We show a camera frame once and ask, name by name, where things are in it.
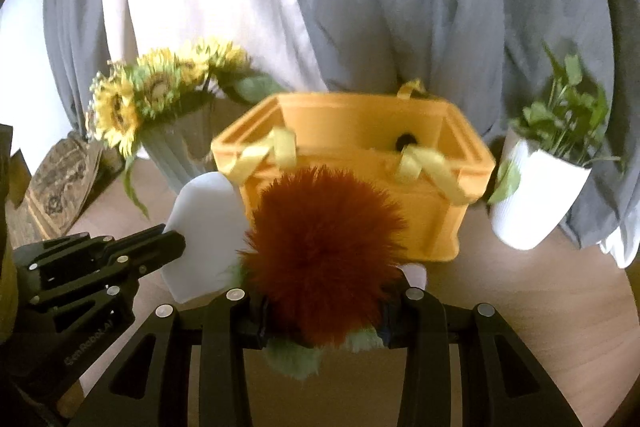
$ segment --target gray vase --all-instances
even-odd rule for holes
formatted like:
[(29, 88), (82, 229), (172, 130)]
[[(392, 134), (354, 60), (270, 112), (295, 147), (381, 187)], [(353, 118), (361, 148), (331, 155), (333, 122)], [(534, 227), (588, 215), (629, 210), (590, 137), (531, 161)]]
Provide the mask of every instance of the gray vase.
[(248, 110), (226, 98), (215, 98), (172, 123), (159, 123), (140, 133), (149, 158), (176, 194), (191, 180), (216, 171), (211, 140)]

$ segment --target wooden table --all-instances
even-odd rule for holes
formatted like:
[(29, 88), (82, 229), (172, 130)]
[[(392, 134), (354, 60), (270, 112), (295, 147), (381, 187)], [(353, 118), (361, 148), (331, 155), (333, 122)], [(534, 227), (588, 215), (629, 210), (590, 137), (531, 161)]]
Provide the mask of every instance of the wooden table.
[[(92, 204), (73, 232), (122, 237), (165, 221), (174, 196), (151, 162), (134, 169), (151, 222), (127, 200), (120, 183)], [(625, 272), (598, 248), (577, 251), (559, 230), (535, 250), (520, 252), (493, 234), (486, 210), (468, 210), (455, 261), (428, 265), (428, 291), (442, 302), (471, 308), (492, 303), (558, 384), (585, 427), (602, 427), (640, 373), (640, 326)], [(141, 280), (136, 325), (170, 301), (158, 274)], [(92, 384), (132, 329), (83, 377)], [(452, 348), (452, 425), (460, 423), (457, 349)], [(320, 375), (304, 383), (274, 373), (260, 352), (247, 351), (246, 373), (255, 427), (391, 427), (396, 425), (404, 350), (325, 356)], [(192, 383), (197, 389), (197, 352)], [(197, 393), (190, 393), (197, 425)]]

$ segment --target orange plastic box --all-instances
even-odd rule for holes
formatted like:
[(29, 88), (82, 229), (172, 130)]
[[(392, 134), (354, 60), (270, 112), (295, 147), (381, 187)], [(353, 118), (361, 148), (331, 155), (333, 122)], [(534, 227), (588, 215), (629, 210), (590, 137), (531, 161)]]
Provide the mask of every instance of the orange plastic box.
[[(296, 134), (298, 166), (351, 169), (402, 204), (409, 226), (401, 238), (412, 261), (450, 261), (458, 254), (458, 229), (467, 205), (453, 206), (424, 173), (410, 184), (395, 179), (399, 136), (413, 134), (421, 147), (448, 160), (472, 199), (484, 193), (495, 160), (460, 110), (444, 100), (345, 93), (287, 93), (270, 96), (227, 127), (211, 144), (226, 165), (274, 126)], [(263, 161), (241, 187), (249, 218), (260, 192), (281, 174)]]

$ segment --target silver rivet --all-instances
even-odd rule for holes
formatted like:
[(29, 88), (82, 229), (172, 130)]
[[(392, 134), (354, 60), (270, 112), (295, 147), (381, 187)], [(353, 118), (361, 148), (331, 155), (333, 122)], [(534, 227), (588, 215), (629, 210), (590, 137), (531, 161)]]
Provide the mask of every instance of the silver rivet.
[(226, 298), (230, 301), (239, 301), (242, 297), (244, 297), (244, 290), (241, 288), (233, 288), (226, 293)]
[(156, 315), (161, 319), (168, 317), (174, 312), (174, 307), (171, 304), (160, 304), (158, 308), (156, 308)]
[(424, 292), (420, 288), (409, 288), (406, 292), (404, 292), (406, 298), (411, 299), (412, 301), (419, 301), (424, 297)]
[(495, 313), (495, 308), (491, 306), (491, 304), (487, 304), (483, 302), (482, 304), (478, 304), (478, 313), (483, 317), (493, 317)]

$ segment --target orange pom-pom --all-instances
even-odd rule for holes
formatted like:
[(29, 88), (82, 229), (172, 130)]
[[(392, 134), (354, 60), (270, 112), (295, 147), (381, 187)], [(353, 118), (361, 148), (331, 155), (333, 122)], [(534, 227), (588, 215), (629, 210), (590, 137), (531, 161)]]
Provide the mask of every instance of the orange pom-pom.
[(351, 172), (299, 169), (262, 192), (242, 263), (280, 327), (338, 345), (379, 322), (405, 225), (384, 190)]

